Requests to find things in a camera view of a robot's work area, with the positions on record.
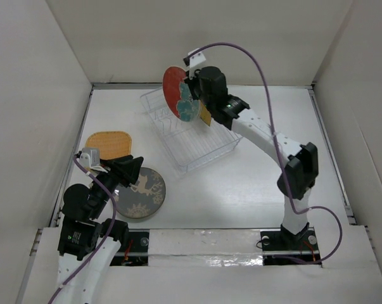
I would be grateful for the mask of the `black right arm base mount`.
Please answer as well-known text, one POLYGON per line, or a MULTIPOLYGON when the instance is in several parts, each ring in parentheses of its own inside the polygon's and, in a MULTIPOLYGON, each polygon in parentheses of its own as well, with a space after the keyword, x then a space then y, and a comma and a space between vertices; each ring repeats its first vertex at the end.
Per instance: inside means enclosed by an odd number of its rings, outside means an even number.
POLYGON ((260 232, 260 239, 255 246, 262 250, 265 266, 298 265, 291 258, 302 260, 304 263, 321 264, 319 262, 321 255, 313 229, 309 229, 300 240, 292 243, 281 238, 280 230, 264 230, 260 232))

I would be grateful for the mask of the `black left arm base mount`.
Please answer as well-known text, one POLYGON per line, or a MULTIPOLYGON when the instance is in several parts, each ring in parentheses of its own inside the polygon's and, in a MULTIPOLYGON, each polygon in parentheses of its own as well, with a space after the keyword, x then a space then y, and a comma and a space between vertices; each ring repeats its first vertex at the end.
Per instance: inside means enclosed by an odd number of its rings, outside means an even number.
POLYGON ((142 267, 148 266, 149 230, 130 230, 128 241, 120 247, 110 266, 142 267))

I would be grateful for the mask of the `red plate with teal flower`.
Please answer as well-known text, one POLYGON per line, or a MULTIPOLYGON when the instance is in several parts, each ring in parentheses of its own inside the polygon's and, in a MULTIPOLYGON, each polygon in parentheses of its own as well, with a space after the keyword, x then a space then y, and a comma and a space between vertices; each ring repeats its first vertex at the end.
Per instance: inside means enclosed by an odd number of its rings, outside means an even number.
POLYGON ((183 122, 192 122, 200 115, 200 102, 194 99, 185 83, 186 72, 178 66, 170 66, 163 74, 163 95, 171 112, 183 122))

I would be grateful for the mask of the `yellow green-rimmed square plate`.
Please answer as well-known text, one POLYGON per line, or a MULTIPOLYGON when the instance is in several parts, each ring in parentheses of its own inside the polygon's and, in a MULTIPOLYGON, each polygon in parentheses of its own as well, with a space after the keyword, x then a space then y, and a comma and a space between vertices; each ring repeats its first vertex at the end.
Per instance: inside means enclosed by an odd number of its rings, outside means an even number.
POLYGON ((207 108, 204 105, 200 106, 199 118, 208 127, 211 126, 212 116, 211 116, 210 112, 207 110, 207 108))

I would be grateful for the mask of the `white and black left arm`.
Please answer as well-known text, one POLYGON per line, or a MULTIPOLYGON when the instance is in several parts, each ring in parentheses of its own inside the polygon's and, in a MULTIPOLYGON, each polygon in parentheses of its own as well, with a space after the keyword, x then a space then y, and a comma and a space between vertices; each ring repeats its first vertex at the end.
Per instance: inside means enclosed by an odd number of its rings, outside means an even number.
POLYGON ((137 182, 143 157, 102 160, 84 148, 74 164, 91 180, 74 184, 63 195, 63 221, 58 242, 57 289, 50 303, 96 303, 108 268, 118 251, 129 245, 129 228, 117 220, 114 191, 137 182))

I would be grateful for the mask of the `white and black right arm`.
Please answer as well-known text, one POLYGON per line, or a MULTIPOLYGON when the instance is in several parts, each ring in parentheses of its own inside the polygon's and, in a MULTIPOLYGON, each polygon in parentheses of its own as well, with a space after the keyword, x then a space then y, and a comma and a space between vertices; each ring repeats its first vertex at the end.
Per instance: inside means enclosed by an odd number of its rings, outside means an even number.
POLYGON ((303 243, 309 229, 309 196, 319 174, 318 149, 311 142, 300 144, 273 130, 241 98, 229 94, 225 75, 206 66, 184 79, 193 98, 201 101, 219 124, 241 135, 268 155, 281 169, 278 189, 284 194, 281 242, 288 249, 303 243))

